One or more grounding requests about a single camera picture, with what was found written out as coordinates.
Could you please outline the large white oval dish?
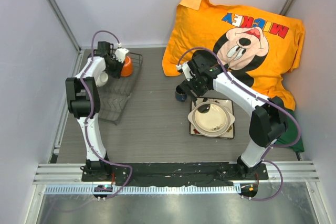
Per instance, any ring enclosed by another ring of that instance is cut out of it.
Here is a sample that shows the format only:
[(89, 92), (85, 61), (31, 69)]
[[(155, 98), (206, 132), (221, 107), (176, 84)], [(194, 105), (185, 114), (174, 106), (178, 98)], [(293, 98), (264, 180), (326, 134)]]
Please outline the large white oval dish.
[[(218, 131), (218, 132), (206, 132), (204, 130), (201, 130), (194, 122), (194, 111), (195, 109), (197, 109), (200, 105), (203, 105), (203, 104), (206, 104), (206, 103), (213, 103), (213, 104), (217, 104), (219, 106), (221, 106), (223, 109), (226, 110), (226, 113), (227, 113), (227, 116), (228, 116), (228, 119), (229, 119), (229, 122), (228, 122), (228, 125), (226, 128)], [(230, 113), (226, 107), (220, 105), (219, 103), (216, 103), (216, 102), (212, 102), (212, 101), (207, 101), (207, 102), (202, 102), (201, 104), (197, 105), (187, 116), (189, 122), (194, 126), (194, 129), (196, 129), (201, 135), (203, 136), (207, 136), (207, 137), (219, 137), (221, 135), (223, 135), (225, 132), (228, 131), (228, 129), (234, 124), (235, 122), (235, 117), (233, 116), (232, 113)]]

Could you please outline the blue mug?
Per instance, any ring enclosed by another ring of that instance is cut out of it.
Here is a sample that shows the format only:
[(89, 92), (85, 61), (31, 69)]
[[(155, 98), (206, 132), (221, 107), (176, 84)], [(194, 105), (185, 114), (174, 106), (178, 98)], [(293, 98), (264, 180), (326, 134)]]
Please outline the blue mug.
[(175, 98), (180, 102), (185, 102), (187, 100), (187, 94), (183, 90), (175, 90)]

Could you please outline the white ribbed bowl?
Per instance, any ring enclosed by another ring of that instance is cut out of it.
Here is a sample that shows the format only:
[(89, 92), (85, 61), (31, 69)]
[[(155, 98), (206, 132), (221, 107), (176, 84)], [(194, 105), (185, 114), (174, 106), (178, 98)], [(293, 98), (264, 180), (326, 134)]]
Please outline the white ribbed bowl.
[(99, 77), (96, 79), (96, 86), (103, 87), (108, 82), (108, 74), (106, 72), (100, 73)]

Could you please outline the black wire dish rack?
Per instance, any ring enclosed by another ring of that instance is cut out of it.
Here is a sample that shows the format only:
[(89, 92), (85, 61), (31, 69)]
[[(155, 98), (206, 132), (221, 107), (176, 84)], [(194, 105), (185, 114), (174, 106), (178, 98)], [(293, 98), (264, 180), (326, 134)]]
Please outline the black wire dish rack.
[(107, 84), (98, 87), (101, 109), (99, 119), (118, 125), (124, 109), (131, 98), (133, 89), (138, 81), (143, 64), (143, 56), (131, 52), (129, 54), (133, 72), (128, 77), (120, 79), (109, 78)]

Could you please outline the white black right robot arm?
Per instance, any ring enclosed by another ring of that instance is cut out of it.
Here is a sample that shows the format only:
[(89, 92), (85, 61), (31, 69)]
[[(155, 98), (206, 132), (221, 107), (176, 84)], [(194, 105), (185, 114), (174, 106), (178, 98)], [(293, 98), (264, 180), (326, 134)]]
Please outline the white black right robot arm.
[(196, 55), (176, 69), (185, 75), (180, 84), (193, 101), (209, 90), (215, 90), (239, 105), (249, 116), (250, 141), (237, 159), (237, 173), (242, 179), (255, 175), (267, 149), (289, 128), (284, 103), (279, 97), (260, 94), (227, 72), (213, 55)]

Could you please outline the small cream plate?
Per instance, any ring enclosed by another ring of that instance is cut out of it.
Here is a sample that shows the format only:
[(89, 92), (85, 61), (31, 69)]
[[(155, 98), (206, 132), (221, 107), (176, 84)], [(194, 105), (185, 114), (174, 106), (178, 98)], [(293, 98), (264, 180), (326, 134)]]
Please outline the small cream plate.
[(206, 132), (218, 132), (227, 127), (229, 119), (226, 110), (213, 103), (200, 105), (194, 111), (194, 122)]

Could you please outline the square floral plate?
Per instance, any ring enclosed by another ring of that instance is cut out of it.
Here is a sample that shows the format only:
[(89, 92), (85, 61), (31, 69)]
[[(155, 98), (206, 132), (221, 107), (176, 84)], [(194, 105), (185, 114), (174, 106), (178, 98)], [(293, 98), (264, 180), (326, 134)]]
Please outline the square floral plate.
[[(233, 113), (233, 103), (231, 100), (226, 100), (226, 99), (214, 99), (214, 98), (204, 98), (203, 102), (207, 102), (207, 101), (212, 101), (212, 102), (216, 102), (219, 103), (220, 105), (226, 107), (226, 109), (232, 113)], [(191, 103), (191, 111), (195, 108), (196, 106), (193, 105), (193, 103)], [(196, 129), (194, 129), (194, 126), (190, 123), (190, 135), (194, 135), (194, 136), (203, 136), (201, 135)], [(227, 132), (225, 132), (223, 135), (219, 136), (219, 138), (224, 138), (224, 139), (233, 139), (235, 135), (235, 130), (234, 130), (234, 124), (228, 129)]]

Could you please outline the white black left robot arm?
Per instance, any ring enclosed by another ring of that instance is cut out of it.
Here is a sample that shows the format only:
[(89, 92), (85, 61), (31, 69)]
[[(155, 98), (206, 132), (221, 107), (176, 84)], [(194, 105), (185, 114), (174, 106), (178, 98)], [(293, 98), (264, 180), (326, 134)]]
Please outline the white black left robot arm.
[(80, 167), (84, 182), (105, 182), (112, 176), (112, 165), (99, 130), (101, 102), (98, 88), (107, 84), (110, 78), (121, 77), (128, 52), (125, 48), (114, 49), (112, 43), (100, 41), (84, 68), (65, 81), (68, 111), (80, 125), (86, 145), (86, 162)]

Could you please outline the orange mug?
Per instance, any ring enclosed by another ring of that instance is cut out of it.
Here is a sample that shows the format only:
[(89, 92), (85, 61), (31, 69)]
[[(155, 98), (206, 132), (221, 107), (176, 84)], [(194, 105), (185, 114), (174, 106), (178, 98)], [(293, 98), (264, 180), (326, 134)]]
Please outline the orange mug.
[(121, 71), (122, 77), (129, 77), (133, 73), (133, 63), (132, 59), (129, 56), (126, 56), (124, 65)]

